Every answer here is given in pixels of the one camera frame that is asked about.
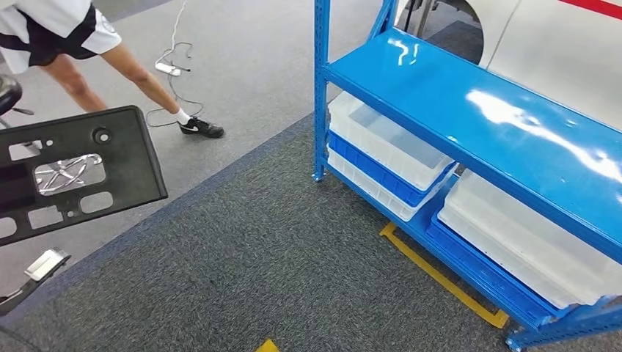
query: person's leg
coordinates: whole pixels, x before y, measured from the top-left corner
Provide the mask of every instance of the person's leg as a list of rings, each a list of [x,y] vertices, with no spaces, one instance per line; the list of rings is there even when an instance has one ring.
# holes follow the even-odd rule
[[[175,99],[162,87],[158,79],[142,67],[122,43],[100,54],[100,56],[115,70],[135,83],[149,99],[173,114],[179,122],[182,132],[202,134],[211,138],[223,136],[224,130],[221,127],[187,115],[175,102]]]
[[[132,81],[149,97],[149,99],[153,100],[171,114],[177,114],[179,112],[179,105],[177,105],[171,95],[164,90],[156,77],[145,70],[145,68],[134,59],[130,51],[123,44],[117,45],[100,56],[114,67],[115,70]]]
[[[51,64],[43,66],[41,69],[58,82],[86,112],[106,109],[106,105],[89,88],[84,77],[82,77],[82,74],[80,74],[78,68],[71,62],[68,56],[58,55]]]

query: black sneaker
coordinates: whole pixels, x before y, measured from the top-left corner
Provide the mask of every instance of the black sneaker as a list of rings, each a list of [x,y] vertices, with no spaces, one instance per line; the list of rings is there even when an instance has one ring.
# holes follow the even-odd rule
[[[183,134],[200,134],[208,138],[220,138],[224,135],[224,129],[222,127],[199,120],[196,117],[192,117],[185,125],[179,122],[178,125]]]

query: black plastic panel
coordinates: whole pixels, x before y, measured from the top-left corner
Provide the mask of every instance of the black plastic panel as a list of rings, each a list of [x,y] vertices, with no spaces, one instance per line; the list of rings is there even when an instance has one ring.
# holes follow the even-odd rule
[[[105,142],[99,138],[102,134],[108,136]],[[43,141],[40,155],[11,160],[10,145],[36,140]],[[103,182],[48,197],[39,193],[35,168],[86,154],[98,154],[103,159]],[[112,206],[82,213],[80,200],[100,192],[112,195]],[[9,217],[17,224],[15,234],[0,238],[0,246],[167,197],[147,126],[135,106],[0,131],[0,219]],[[51,206],[62,214],[62,221],[33,229],[28,213]]]

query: dark gray carpet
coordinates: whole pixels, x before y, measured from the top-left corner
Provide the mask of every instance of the dark gray carpet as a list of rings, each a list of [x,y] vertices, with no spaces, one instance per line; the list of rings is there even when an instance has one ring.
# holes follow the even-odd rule
[[[428,38],[428,42],[474,64],[479,64],[484,50],[482,30],[456,21]]]
[[[122,235],[140,233],[12,329],[44,351],[251,352],[266,338],[281,351],[506,351],[378,236],[386,219],[332,176],[312,182],[310,118],[293,128],[181,212]],[[615,337],[542,351],[619,351]],[[0,335],[0,351],[22,348]]]

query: yellow tape marking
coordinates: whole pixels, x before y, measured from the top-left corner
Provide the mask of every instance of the yellow tape marking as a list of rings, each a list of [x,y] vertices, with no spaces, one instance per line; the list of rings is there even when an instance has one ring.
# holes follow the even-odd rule
[[[471,298],[471,296],[467,295],[463,290],[461,290],[458,286],[456,286],[453,282],[451,282],[447,277],[441,274],[438,270],[436,270],[432,265],[426,262],[423,258],[421,258],[417,253],[415,253],[412,249],[410,249],[404,242],[400,241],[399,238],[395,237],[393,232],[395,231],[395,224],[390,222],[387,226],[380,231],[380,236],[384,236],[393,243],[402,254],[406,255],[413,263],[415,263],[418,267],[420,267],[423,271],[425,271],[428,275],[432,277],[432,279],[436,280],[445,290],[449,291],[452,295],[454,295],[457,299],[462,302],[465,306],[469,307],[475,314],[479,315],[480,318],[489,322],[492,326],[502,329],[505,323],[508,322],[508,315],[505,314],[501,309],[497,311],[496,314],[489,312],[486,308],[482,307],[476,300]]]
[[[272,340],[267,339],[263,345],[259,346],[256,352],[279,352],[279,349]]]

